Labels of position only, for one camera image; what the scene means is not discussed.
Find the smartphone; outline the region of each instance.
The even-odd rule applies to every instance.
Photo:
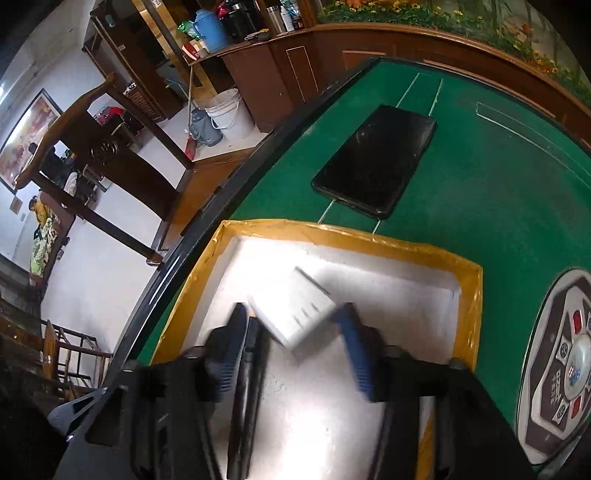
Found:
[[[380,105],[316,174],[312,188],[372,218],[386,219],[436,125],[430,116]]]

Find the tiled floor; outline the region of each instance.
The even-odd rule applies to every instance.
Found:
[[[183,110],[161,124],[182,149],[186,122],[187,112]],[[253,147],[264,137],[255,129],[239,142],[224,139],[215,147],[201,147],[196,159]],[[172,184],[178,183],[183,167],[157,139],[150,138],[139,154]],[[156,214],[117,185],[101,195],[95,211],[146,245],[152,243],[160,224]],[[63,327],[94,335],[103,349],[113,351],[154,267],[80,218],[70,231],[70,239],[51,274],[41,315]]]

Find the yellow shirt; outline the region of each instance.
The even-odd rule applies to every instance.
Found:
[[[51,213],[51,209],[41,202],[41,200],[37,200],[35,202],[35,216],[37,217],[37,222],[39,222],[39,226],[43,228],[45,226],[45,222]]]

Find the picture frame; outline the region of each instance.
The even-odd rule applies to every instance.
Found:
[[[17,192],[15,179],[33,157],[29,145],[33,142],[38,145],[61,114],[63,111],[47,91],[41,89],[7,136],[0,148],[0,181],[13,194]]]

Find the wooden counter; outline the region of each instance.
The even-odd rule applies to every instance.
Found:
[[[489,45],[408,25],[322,24],[263,43],[242,43],[221,57],[261,131],[324,91],[368,56],[419,61],[475,77],[554,118],[591,149],[591,110],[528,63]]]

